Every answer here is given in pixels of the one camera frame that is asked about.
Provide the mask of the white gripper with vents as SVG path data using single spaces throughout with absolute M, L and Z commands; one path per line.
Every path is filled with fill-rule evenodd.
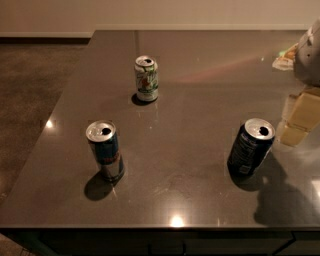
M 297 146 L 320 123 L 320 19 L 300 38 L 294 57 L 297 79 L 313 88 L 302 91 L 294 103 L 287 124 L 279 126 L 279 141 Z

